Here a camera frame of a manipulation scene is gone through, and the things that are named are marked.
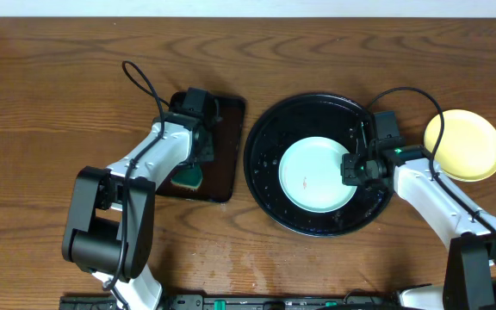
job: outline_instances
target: sponge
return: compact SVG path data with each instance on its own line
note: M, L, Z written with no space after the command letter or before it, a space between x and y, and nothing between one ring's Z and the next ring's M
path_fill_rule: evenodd
M202 169L195 164L192 168L180 170L171 178L171 184L185 188L197 190L202 184Z

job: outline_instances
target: green connector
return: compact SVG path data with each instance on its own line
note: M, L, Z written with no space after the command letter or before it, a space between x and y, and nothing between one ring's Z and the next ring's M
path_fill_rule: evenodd
M225 310L225 301L215 301L214 310Z

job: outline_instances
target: yellow plate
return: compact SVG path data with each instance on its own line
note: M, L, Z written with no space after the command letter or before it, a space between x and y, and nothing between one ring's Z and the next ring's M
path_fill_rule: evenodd
M475 182L496 171L496 130L486 119L465 110L443 112L445 129L436 161L449 177ZM428 124L424 145L434 148L439 135L439 115Z

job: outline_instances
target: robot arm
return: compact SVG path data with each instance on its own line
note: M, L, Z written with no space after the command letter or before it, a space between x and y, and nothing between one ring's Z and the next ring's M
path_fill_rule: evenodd
M464 194L442 173L438 163L434 163L434 168L435 171L440 171L439 177L452 192L473 211L480 211L480 217L496 227L496 217L488 214ZM454 201L437 182L431 180L428 158L410 160L402 166L395 167L394 190L399 197L417 209L447 249L453 238L460 237L464 233L478 236L490 233Z
M170 107L164 117L162 138L146 150L133 168L127 207L125 263L112 293L121 306L156 309L162 287L146 264L152 247L154 193L178 165L213 160L210 127L216 121L216 103L205 90L189 89L182 102ZM160 119L149 135L126 157L106 169L85 167L77 175L66 223L62 253L103 283L110 281L121 252L122 220L96 216L96 210L122 210L124 177L131 158L146 149L160 134Z
M373 121L371 152L343 157L344 184L394 190L417 209L449 251L444 285L405 290L399 294L401 306L496 308L496 279L490 270L496 265L496 218L451 182L436 162L433 170L438 174L432 180L430 153L423 146L404 146L393 112L377 113ZM474 218L477 214L483 224Z

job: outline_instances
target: black tray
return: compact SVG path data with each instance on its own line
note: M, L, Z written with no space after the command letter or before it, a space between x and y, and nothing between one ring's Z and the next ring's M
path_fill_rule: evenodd
M369 224L388 204L393 194L388 188L358 187L340 209L313 213L285 196L278 163L296 141L314 136L335 140L352 153L366 153L365 138L374 138L366 129L371 120L365 108L336 95L306 94L279 102L261 116L246 141L245 177L256 202L283 226L311 236L338 236Z

